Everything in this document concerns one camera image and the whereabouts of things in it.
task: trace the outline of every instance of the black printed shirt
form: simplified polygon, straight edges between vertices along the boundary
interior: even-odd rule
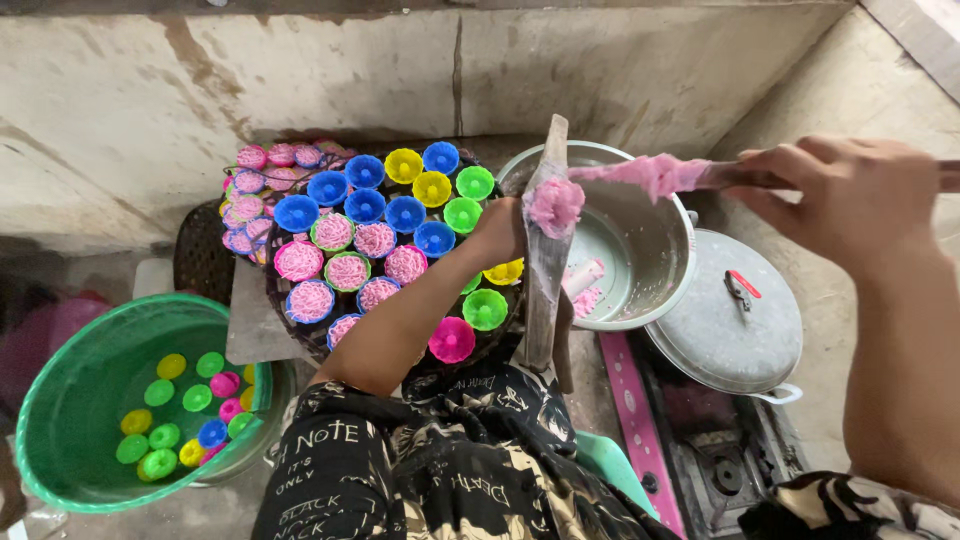
[[[252,537],[676,538],[570,458],[549,378],[488,358],[452,380],[408,378],[405,401],[311,386]]]

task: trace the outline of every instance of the white cylinder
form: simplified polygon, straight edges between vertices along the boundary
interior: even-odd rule
[[[169,258],[145,258],[136,265],[133,299],[174,291],[174,262]]]
[[[578,294],[582,293],[587,287],[593,285],[597,280],[603,278],[604,267],[600,259],[588,260],[586,264],[577,268],[577,271],[570,274],[564,280],[564,291],[566,296],[573,300]]]

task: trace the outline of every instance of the green plastic basin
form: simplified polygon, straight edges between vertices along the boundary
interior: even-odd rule
[[[275,395],[271,363],[256,365],[254,419],[247,429],[202,467],[179,463],[166,478],[147,483],[136,464],[117,461],[123,440],[120,420],[129,411],[146,408],[153,423],[145,434],[174,423],[181,437],[172,449],[196,437],[200,426],[217,418],[225,398],[214,398],[199,412],[183,408],[187,388],[208,379],[197,374],[205,353],[222,354],[227,344],[229,311],[223,305],[191,294],[159,294],[124,304],[86,325],[68,340],[37,376],[27,393],[16,427],[16,461],[27,486],[49,504],[73,512],[106,513],[156,501],[191,483],[206,484],[238,463],[262,453],[258,436],[264,419],[276,422],[271,403],[289,399]],[[187,367],[173,379],[174,397],[159,406],[144,403],[144,389],[157,379],[156,365],[166,355],[186,356]],[[243,374],[243,366],[225,365]],[[240,390],[247,385],[241,383]],[[292,390],[284,387],[284,394]]]

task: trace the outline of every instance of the person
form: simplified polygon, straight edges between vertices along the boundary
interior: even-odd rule
[[[731,195],[846,270],[859,310],[844,422],[858,476],[775,488],[741,518],[745,535],[956,537],[960,296],[931,226],[935,161],[825,137],[741,161],[803,199]],[[467,240],[342,339],[296,403],[253,538],[676,538],[571,459],[556,381],[512,360],[516,341],[449,378],[408,378],[464,285],[523,254],[519,205],[488,204]],[[405,378],[404,400],[389,398]]]

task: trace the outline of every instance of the red handle clip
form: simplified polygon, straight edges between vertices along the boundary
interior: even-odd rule
[[[746,280],[746,278],[740,275],[739,272],[737,272],[736,270],[728,270],[728,272],[730,272],[730,275],[733,276],[735,280],[737,280],[738,282],[740,282],[741,285],[743,285],[743,288],[750,291],[750,294],[754,295],[754,298],[762,298],[760,291],[756,290],[754,286],[751,285],[750,282]]]

